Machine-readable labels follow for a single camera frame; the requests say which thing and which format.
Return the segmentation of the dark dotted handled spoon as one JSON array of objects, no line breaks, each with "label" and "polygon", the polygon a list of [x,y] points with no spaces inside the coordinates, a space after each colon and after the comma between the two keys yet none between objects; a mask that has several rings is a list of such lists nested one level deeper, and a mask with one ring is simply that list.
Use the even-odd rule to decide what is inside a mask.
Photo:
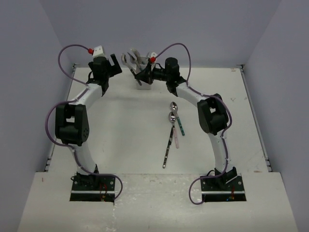
[{"label": "dark dotted handled spoon", "polygon": [[124,53],[121,55],[121,61],[122,61],[122,64],[125,65],[130,70],[133,76],[135,76],[136,70],[128,63],[126,55]]}]

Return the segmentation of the teal handled knife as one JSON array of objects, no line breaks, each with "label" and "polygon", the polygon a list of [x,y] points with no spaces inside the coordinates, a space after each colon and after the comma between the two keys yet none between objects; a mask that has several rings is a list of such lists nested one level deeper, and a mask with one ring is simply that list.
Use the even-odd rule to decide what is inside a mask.
[{"label": "teal handled knife", "polygon": [[136,70],[137,70],[138,72],[142,71],[141,66],[140,66],[138,60],[137,60],[136,58],[134,58],[134,56],[131,55],[129,52],[128,52],[128,55],[129,55],[129,57],[130,57],[130,62],[131,62],[132,64],[135,64],[135,65],[136,65]]}]

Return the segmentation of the dark dotted handled knife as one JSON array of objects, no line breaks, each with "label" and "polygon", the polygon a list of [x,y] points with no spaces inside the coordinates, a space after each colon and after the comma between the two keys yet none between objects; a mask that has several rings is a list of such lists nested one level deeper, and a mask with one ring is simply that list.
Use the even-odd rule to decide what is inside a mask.
[{"label": "dark dotted handled knife", "polygon": [[173,140],[173,127],[171,127],[168,144],[167,144],[167,148],[166,148],[166,151],[165,151],[164,161],[163,161],[163,165],[162,165],[163,169],[165,169],[165,167],[166,167],[166,163],[167,163],[167,159],[168,159],[168,155],[169,155],[169,149],[170,149],[172,140]]}]

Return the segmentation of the teal handled fork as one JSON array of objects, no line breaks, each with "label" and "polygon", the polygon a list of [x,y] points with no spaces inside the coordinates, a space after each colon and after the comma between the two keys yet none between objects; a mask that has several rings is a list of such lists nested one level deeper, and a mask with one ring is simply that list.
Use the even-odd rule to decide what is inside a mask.
[{"label": "teal handled fork", "polygon": [[137,62],[137,67],[140,71],[143,70],[143,66],[144,66],[144,61],[139,53],[139,51],[136,48],[131,48],[132,53],[135,55],[136,57],[136,62]]}]

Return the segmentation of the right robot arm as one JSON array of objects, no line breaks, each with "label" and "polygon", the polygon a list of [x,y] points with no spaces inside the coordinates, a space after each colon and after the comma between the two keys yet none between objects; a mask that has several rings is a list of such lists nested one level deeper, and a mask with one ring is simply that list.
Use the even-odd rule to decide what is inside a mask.
[{"label": "right robot arm", "polygon": [[138,84],[151,85],[155,80],[163,81],[171,94],[197,108],[200,127],[209,136],[215,158],[215,174],[205,175],[204,178],[208,184],[216,184],[221,190],[228,189],[237,171],[230,163],[225,134],[232,124],[231,113],[221,95],[206,95],[193,89],[188,80],[181,76],[176,58],[167,58],[164,67],[156,64],[155,60],[155,57],[137,59],[121,55],[122,64],[130,70]]}]

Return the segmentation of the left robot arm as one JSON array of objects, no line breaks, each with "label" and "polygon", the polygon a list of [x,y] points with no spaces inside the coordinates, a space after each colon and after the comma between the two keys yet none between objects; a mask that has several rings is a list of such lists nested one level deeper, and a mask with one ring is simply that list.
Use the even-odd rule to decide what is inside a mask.
[{"label": "left robot arm", "polygon": [[69,148],[77,165],[77,173],[85,175],[83,184],[90,190],[100,186],[100,173],[94,162],[87,139],[90,134],[87,110],[106,93],[109,79],[122,73],[114,54],[113,64],[106,57],[96,57],[89,62],[92,77],[85,82],[85,88],[70,101],[56,105],[55,135],[61,141],[59,146]]}]

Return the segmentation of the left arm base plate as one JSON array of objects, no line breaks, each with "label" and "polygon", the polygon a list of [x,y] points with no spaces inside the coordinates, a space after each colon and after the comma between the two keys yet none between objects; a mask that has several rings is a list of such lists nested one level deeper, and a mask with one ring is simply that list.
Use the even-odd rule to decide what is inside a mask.
[{"label": "left arm base plate", "polygon": [[71,180],[71,202],[114,202],[115,177],[76,174]]}]

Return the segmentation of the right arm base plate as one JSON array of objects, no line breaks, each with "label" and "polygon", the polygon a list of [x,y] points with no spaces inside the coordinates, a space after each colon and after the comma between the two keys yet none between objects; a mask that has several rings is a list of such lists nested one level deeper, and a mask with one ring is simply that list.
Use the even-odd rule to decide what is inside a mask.
[{"label": "right arm base plate", "polygon": [[225,173],[219,178],[202,179],[202,202],[245,202],[246,194],[241,175]]}]

